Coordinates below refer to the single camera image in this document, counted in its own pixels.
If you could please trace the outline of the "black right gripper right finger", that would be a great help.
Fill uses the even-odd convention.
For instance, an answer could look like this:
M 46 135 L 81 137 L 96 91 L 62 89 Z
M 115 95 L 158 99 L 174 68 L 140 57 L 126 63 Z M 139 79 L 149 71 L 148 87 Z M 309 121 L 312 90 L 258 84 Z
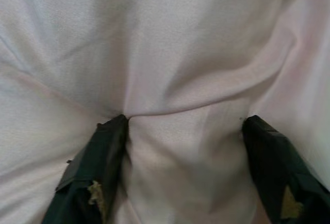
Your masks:
M 272 224 L 330 224 L 330 192 L 286 136 L 257 115 L 242 126 L 249 168 Z

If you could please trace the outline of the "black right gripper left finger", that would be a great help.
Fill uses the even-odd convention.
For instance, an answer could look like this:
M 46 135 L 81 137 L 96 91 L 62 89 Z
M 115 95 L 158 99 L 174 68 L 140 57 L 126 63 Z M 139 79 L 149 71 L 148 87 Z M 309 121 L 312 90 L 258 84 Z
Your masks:
M 98 124 L 55 189 L 42 224 L 107 224 L 111 219 L 126 153 L 128 119 Z

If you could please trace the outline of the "pink patterned pillow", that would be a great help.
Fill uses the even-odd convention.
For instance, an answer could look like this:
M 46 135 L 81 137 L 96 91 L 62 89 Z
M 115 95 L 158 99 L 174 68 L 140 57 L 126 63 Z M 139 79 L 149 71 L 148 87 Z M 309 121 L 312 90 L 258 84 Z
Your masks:
M 330 0 L 0 0 L 0 224 L 41 224 L 120 114 L 111 224 L 270 224 L 241 125 L 262 117 L 330 190 Z

